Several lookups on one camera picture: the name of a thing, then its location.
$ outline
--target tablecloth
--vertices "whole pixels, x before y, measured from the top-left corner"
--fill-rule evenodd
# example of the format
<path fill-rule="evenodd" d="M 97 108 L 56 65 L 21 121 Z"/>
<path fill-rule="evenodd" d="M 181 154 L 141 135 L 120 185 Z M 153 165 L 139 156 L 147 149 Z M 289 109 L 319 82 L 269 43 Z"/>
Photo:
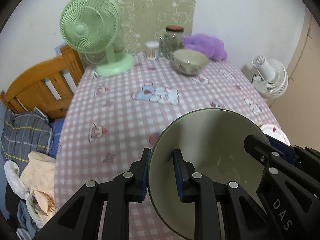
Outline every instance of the tablecloth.
<path fill-rule="evenodd" d="M 278 125 L 248 79 L 229 61 L 210 62 L 197 77 L 177 73 L 165 58 L 134 55 L 135 66 L 114 77 L 94 77 L 87 68 L 61 132 L 55 169 L 60 208 L 87 181 L 112 180 L 152 148 L 175 119 L 201 108 L 238 112 L 255 123 Z M 156 215 L 147 195 L 130 203 L 131 239 L 180 239 Z"/>

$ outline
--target fan stand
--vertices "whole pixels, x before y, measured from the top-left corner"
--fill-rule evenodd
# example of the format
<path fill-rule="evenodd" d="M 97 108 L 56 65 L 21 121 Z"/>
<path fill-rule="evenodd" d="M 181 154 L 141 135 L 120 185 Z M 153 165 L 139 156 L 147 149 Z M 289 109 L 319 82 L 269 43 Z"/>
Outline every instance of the fan stand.
<path fill-rule="evenodd" d="M 96 73 L 99 76 L 115 76 L 126 72 L 135 64 L 135 59 L 129 53 L 115 53 L 113 46 L 106 48 L 106 56 L 104 60 L 96 67 Z"/>

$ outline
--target electric fan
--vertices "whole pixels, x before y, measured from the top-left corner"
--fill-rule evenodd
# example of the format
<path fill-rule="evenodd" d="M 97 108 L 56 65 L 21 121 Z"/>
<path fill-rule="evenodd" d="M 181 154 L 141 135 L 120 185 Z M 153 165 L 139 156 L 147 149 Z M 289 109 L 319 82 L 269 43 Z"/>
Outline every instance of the electric fan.
<path fill-rule="evenodd" d="M 253 78 L 252 85 L 263 98 L 278 98 L 287 90 L 288 74 L 279 61 L 259 55 L 252 63 L 259 73 Z"/>
<path fill-rule="evenodd" d="M 60 18 L 61 35 L 71 48 L 85 54 L 105 50 L 106 56 L 95 70 L 100 76 L 117 75 L 135 63 L 130 54 L 114 52 L 119 14 L 113 0 L 72 0 Z"/>

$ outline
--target green fan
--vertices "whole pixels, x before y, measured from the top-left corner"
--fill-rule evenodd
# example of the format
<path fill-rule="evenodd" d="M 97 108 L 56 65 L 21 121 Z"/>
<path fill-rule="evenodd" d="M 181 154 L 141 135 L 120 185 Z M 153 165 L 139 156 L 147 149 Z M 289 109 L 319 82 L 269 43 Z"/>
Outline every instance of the green fan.
<path fill-rule="evenodd" d="M 130 54 L 115 53 L 113 49 L 119 14 L 113 0 L 72 0 L 60 18 L 61 35 L 71 48 L 85 54 L 106 51 L 96 67 L 100 76 L 117 75 L 135 64 Z"/>

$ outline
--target bowl rim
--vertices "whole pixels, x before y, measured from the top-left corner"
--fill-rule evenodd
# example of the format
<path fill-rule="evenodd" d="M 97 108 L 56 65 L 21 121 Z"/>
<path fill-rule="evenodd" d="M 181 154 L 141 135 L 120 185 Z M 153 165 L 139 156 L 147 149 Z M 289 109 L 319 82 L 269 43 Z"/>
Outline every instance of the bowl rim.
<path fill-rule="evenodd" d="M 153 148 L 152 148 L 152 151 L 151 151 L 151 154 L 150 154 L 150 157 L 149 157 L 149 162 L 148 162 L 148 174 L 147 174 L 147 182 L 148 182 L 148 193 L 149 193 L 149 197 L 150 197 L 150 201 L 152 203 L 152 206 L 153 208 L 155 209 L 156 211 L 156 214 L 158 215 L 158 217 L 161 219 L 161 221 L 174 233 L 176 233 L 178 236 L 181 236 L 182 238 L 186 239 L 186 240 L 192 240 L 190 238 L 186 238 L 185 236 L 181 235 L 180 233 L 176 232 L 173 228 L 171 228 L 171 226 L 162 218 L 162 216 L 160 215 L 160 213 L 158 212 L 158 209 L 156 208 L 156 205 L 154 204 L 154 201 L 153 201 L 153 198 L 152 198 L 152 194 L 151 194 L 151 190 L 150 190 L 150 182 L 149 182 L 149 174 L 150 174 L 150 165 L 151 165 L 151 159 L 152 159 L 152 156 L 153 156 L 153 153 L 154 153 L 154 150 L 160 140 L 160 138 L 162 137 L 162 135 L 175 123 L 177 122 L 179 119 L 185 117 L 186 115 L 188 114 L 191 114 L 191 113 L 195 113 L 195 112 L 198 112 L 198 111 L 202 111 L 202 110 L 218 110 L 218 111 L 226 111 L 226 112 L 231 112 L 233 114 L 237 114 L 239 115 L 241 118 L 245 118 L 247 120 L 249 120 L 252 124 L 254 124 L 260 131 L 261 133 L 266 137 L 266 141 L 268 141 L 268 144 L 270 144 L 267 136 L 263 133 L 263 131 L 253 122 L 251 121 L 249 118 L 237 113 L 237 112 L 234 112 L 234 111 L 231 111 L 231 110 L 228 110 L 228 109 L 220 109 L 220 108 L 201 108 L 201 109 L 197 109 L 197 110 L 194 110 L 194 111 L 191 111 L 189 113 L 186 113 L 180 117 L 178 117 L 176 120 L 174 120 L 173 122 L 171 122 L 164 130 L 163 132 L 161 133 L 161 135 L 158 137 L 156 143 L 154 144 Z"/>
<path fill-rule="evenodd" d="M 177 51 L 182 51 L 182 50 L 191 50 L 191 51 L 194 51 L 194 52 L 196 52 L 196 53 L 202 54 L 203 56 L 206 57 L 207 63 L 206 63 L 206 64 L 191 64 L 191 63 L 188 64 L 188 62 L 184 62 L 184 61 L 182 61 L 181 59 L 178 59 L 174 54 L 175 54 Z M 179 61 L 179 62 L 184 63 L 184 64 L 188 64 L 188 65 L 190 65 L 190 66 L 203 67 L 203 66 L 206 66 L 206 65 L 208 65 L 208 64 L 210 63 L 210 59 L 209 59 L 205 54 L 203 54 L 202 52 L 199 52 L 199 51 L 197 51 L 197 50 L 193 50 L 193 49 L 177 49 L 176 51 L 173 52 L 172 55 L 173 55 L 173 58 L 174 58 L 176 61 Z"/>

